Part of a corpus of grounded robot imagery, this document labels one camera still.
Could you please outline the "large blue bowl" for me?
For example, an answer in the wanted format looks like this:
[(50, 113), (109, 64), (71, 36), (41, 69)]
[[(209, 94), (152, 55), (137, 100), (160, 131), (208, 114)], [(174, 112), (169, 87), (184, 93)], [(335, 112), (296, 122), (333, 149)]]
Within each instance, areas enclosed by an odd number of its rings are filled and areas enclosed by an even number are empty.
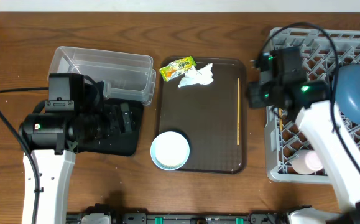
[(341, 67), (337, 81), (335, 98), (341, 112), (360, 124), (360, 64)]

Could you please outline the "light blue rice bowl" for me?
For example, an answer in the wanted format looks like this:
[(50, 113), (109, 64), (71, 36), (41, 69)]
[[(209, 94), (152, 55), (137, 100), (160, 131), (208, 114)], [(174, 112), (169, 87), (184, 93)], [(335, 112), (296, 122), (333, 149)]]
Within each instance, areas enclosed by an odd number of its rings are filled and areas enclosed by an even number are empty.
[(175, 131), (159, 134), (150, 147), (153, 163), (162, 170), (177, 170), (188, 160), (190, 145), (184, 135)]

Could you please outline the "yellow green snack wrapper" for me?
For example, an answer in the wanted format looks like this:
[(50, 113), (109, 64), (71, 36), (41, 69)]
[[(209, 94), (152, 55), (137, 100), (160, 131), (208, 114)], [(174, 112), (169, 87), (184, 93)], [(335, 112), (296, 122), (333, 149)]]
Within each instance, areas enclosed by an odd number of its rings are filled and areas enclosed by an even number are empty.
[(192, 67), (196, 66), (196, 62), (192, 56), (181, 58), (170, 62), (167, 66), (159, 69), (159, 72), (165, 82), (170, 81), (180, 75), (183, 75)]

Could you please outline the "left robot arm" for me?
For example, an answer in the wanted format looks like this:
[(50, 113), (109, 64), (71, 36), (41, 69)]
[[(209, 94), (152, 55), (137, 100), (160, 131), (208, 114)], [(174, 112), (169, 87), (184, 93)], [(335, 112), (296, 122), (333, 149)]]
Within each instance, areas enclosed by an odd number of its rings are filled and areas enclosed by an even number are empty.
[(48, 99), (20, 125), (25, 143), (23, 223), (65, 223), (76, 156), (94, 152), (131, 156), (137, 147), (142, 105), (107, 100), (87, 75), (51, 73)]

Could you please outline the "white tissue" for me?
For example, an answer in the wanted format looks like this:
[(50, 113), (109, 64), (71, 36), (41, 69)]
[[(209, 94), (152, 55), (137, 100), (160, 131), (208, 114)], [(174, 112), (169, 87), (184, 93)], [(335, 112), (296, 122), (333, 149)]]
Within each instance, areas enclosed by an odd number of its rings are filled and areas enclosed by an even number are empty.
[(184, 77), (180, 80), (178, 87), (185, 87), (190, 85), (209, 85), (214, 81), (213, 72), (212, 72), (213, 64), (209, 63), (205, 65), (203, 68), (197, 70), (193, 65), (191, 69), (185, 72)]

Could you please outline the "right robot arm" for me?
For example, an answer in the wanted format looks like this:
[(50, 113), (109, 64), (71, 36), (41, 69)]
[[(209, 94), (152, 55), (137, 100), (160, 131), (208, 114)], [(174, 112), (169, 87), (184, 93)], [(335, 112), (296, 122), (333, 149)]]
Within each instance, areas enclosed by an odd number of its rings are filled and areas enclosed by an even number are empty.
[(341, 209), (337, 214), (302, 207), (287, 212), (288, 223), (360, 223), (360, 150), (338, 106), (330, 100), (333, 95), (323, 80), (289, 85), (250, 82), (247, 86), (251, 108), (274, 106), (288, 111), (317, 153)]

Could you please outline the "pink cup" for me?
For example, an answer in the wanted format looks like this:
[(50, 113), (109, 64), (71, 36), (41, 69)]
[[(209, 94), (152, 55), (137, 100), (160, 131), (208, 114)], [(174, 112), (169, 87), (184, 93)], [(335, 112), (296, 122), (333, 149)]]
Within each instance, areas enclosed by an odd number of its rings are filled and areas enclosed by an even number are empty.
[(302, 175), (309, 175), (323, 168), (318, 154), (312, 150), (297, 151), (291, 165), (296, 173)]

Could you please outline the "wooden chopstick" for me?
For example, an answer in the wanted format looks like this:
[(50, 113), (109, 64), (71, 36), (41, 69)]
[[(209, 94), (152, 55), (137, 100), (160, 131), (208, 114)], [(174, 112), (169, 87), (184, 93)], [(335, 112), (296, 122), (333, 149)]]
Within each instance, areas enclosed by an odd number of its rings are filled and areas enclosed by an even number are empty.
[(282, 109), (279, 108), (278, 112), (279, 112), (279, 128), (280, 128), (280, 132), (282, 132), (283, 131)]
[(241, 97), (240, 97), (240, 78), (238, 78), (238, 83), (237, 83), (237, 120), (236, 120), (236, 124), (237, 124), (237, 130), (236, 130), (236, 144), (237, 146), (240, 145), (240, 130), (241, 130), (241, 119), (240, 119), (240, 115), (241, 115)]

